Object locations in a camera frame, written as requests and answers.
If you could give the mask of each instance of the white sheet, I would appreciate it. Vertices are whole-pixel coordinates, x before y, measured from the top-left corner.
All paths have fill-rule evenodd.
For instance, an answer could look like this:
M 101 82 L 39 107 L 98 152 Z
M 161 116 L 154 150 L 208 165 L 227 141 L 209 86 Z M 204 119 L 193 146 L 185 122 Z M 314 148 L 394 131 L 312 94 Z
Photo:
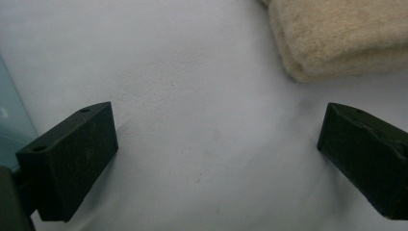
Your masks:
M 299 85 L 249 0 L 0 3 L 0 53 L 38 132 L 112 101 L 115 159 L 41 230 L 406 230 L 316 150 L 328 102 L 408 128 L 407 75 Z

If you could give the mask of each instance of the black block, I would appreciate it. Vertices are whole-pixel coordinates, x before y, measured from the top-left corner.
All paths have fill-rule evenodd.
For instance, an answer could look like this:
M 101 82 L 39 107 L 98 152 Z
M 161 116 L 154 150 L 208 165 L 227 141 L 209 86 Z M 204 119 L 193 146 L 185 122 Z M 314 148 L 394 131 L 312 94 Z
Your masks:
M 384 217 L 408 219 L 408 134 L 359 109 L 330 103 L 318 149 Z
M 20 150 L 41 218 L 69 221 L 116 151 L 110 102 L 76 112 Z

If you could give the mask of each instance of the screw hole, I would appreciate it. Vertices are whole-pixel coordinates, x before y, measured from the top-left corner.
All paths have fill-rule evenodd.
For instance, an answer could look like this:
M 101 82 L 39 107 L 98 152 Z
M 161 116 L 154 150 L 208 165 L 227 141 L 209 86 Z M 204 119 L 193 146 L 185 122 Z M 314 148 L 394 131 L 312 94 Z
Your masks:
M 47 146 L 38 146 L 38 147 L 33 148 L 33 151 L 40 152 L 42 150 L 45 150 L 46 148 Z

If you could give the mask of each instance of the beige towel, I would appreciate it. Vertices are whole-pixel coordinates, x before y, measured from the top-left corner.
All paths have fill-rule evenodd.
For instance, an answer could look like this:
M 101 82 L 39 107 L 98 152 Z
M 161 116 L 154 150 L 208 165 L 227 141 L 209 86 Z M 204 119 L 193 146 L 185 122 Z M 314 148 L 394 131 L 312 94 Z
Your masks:
M 262 0 L 300 82 L 408 67 L 408 0 Z

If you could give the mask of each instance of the black foam block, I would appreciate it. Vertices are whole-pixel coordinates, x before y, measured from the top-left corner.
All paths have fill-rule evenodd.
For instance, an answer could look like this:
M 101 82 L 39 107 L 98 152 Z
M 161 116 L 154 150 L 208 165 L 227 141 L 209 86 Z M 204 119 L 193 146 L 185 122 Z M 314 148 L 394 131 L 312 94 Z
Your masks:
M 41 219 L 69 221 L 117 149 L 106 102 L 76 112 L 20 150 Z
M 330 103 L 318 149 L 384 217 L 408 219 L 408 134 L 359 109 Z

